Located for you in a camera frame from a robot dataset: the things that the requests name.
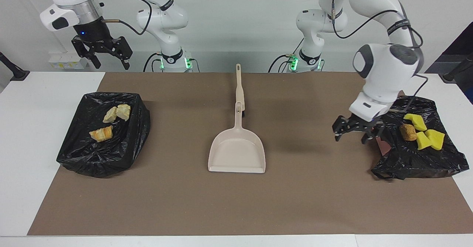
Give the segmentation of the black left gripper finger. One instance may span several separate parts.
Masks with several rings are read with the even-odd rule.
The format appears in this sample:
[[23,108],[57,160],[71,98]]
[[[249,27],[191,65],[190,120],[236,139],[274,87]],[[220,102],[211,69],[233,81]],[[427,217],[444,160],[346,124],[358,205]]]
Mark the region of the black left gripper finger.
[[383,130],[385,128],[385,124],[375,124],[374,127],[372,127],[371,129],[368,129],[364,136],[362,136],[361,138],[361,143],[364,145],[364,144],[367,144],[367,142],[369,140],[372,140],[372,139],[375,139],[376,137],[379,137],[381,136],[381,134],[383,133]]
[[332,125],[333,133],[335,134],[335,140],[338,142],[343,134],[346,133],[346,130],[349,128],[349,121],[344,116],[338,116],[335,122]]

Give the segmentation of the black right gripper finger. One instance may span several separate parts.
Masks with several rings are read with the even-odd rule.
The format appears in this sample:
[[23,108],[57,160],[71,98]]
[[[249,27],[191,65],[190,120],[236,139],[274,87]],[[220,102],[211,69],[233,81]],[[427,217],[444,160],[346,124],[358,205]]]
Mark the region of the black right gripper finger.
[[101,67],[101,63],[100,63],[98,57],[95,55],[95,52],[90,51],[90,50],[86,50],[86,49],[82,49],[82,50],[78,51],[78,55],[81,58],[86,58],[86,59],[90,60],[93,63],[93,66],[96,69],[99,69]]
[[129,59],[132,56],[132,50],[130,47],[114,47],[113,55],[120,60],[125,70],[130,68]]

